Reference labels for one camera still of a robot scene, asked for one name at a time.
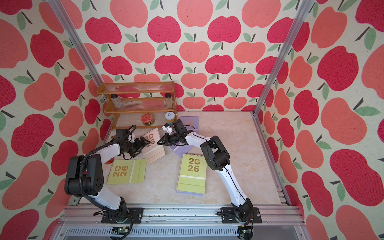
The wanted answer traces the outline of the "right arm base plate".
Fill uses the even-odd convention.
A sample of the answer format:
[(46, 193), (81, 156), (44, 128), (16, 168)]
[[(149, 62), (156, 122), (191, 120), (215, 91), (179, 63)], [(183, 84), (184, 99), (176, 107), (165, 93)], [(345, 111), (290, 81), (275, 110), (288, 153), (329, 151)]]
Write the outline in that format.
[(239, 210), (235, 208), (221, 208), (216, 213), (223, 224), (261, 224), (262, 217), (259, 208)]

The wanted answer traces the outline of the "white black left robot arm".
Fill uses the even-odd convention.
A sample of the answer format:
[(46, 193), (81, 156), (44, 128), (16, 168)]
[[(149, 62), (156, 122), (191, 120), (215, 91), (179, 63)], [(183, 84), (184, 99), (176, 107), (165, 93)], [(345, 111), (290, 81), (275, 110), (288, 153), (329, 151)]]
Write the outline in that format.
[(68, 164), (64, 190), (67, 195), (85, 198), (104, 213), (130, 219), (124, 198), (113, 194), (104, 186), (103, 164), (110, 159), (127, 153), (131, 158), (142, 153), (150, 141), (143, 137), (134, 138), (135, 125), (116, 130), (110, 142), (91, 150), (85, 155), (71, 157)]

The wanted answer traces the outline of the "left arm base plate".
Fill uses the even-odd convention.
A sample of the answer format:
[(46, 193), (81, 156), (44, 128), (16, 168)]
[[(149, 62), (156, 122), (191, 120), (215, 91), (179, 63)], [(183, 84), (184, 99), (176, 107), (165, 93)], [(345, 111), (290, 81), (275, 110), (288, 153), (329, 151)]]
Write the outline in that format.
[(143, 217), (143, 208), (128, 208), (127, 213), (103, 212), (102, 224), (140, 224)]

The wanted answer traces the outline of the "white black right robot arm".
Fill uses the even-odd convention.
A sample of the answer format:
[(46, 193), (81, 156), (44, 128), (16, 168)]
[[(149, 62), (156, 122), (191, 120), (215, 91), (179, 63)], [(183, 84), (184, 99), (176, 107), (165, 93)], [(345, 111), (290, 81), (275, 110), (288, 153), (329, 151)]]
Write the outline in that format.
[(181, 120), (162, 126), (166, 132), (158, 141), (159, 145), (192, 145), (199, 147), (210, 169), (218, 173), (231, 198), (235, 218), (239, 223), (248, 223), (254, 217), (251, 200), (241, 189), (230, 163), (230, 154), (219, 137), (204, 137), (188, 130)]

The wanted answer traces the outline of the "pink calendar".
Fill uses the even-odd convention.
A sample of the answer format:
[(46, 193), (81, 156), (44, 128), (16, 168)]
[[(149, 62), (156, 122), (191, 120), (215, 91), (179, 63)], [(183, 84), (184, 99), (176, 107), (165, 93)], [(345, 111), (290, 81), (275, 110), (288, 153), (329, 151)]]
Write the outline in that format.
[(147, 159), (147, 165), (154, 163), (156, 160), (159, 160), (166, 155), (164, 147), (157, 144), (160, 140), (158, 128), (152, 129), (144, 134), (143, 137), (150, 142), (150, 144), (142, 150), (145, 159)]

